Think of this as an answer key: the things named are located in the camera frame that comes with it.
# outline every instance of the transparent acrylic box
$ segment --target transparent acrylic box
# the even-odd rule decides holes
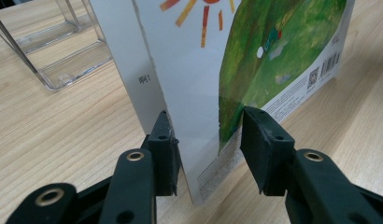
[[[56,0],[64,22],[17,40],[0,21],[0,36],[51,91],[75,83],[112,59],[90,1],[75,8],[79,2]]]

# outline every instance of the wooden table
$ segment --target wooden table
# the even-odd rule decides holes
[[[47,0],[0,17],[19,36],[61,21]],[[339,76],[283,127],[296,148],[327,153],[353,183],[383,195],[383,0],[357,0]],[[82,190],[112,175],[118,156],[143,138],[114,63],[53,93],[0,39],[0,223],[41,186]],[[159,223],[289,223],[284,200],[259,195],[244,162],[199,207],[179,178],[178,196],[158,200]]]

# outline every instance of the book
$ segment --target book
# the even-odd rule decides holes
[[[144,131],[168,112],[200,204],[243,160],[243,106],[280,122],[336,75],[354,0],[91,3]]]

